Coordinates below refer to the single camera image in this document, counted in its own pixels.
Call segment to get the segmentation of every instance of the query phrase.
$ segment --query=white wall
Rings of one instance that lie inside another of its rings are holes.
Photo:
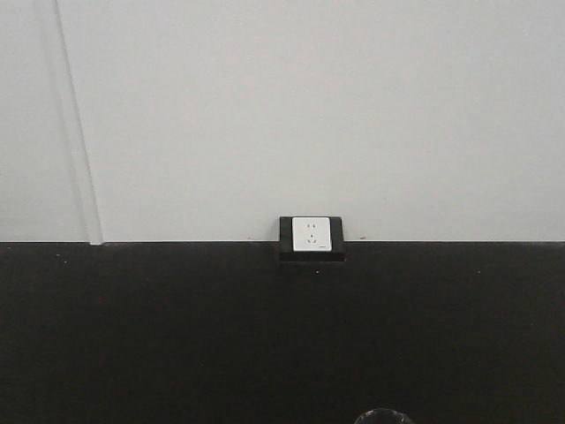
[[[562,1],[59,3],[105,240],[565,239]]]
[[[0,2],[0,241],[86,241],[52,34],[37,5]]]

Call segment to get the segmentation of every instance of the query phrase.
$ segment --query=outlet faceplate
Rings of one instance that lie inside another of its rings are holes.
[[[292,249],[295,252],[330,252],[332,237],[328,217],[292,218]]]

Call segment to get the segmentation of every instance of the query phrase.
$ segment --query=electrical outlet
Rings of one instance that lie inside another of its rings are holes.
[[[292,249],[295,252],[330,252],[332,250],[330,228],[327,217],[292,218]]]

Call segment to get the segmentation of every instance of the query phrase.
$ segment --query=glass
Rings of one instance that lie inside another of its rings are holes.
[[[373,409],[357,418],[355,424],[414,424],[414,421],[392,409]]]

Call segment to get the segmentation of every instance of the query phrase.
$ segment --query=black countertop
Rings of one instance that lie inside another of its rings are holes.
[[[565,422],[565,244],[275,249],[0,244],[1,421]]]

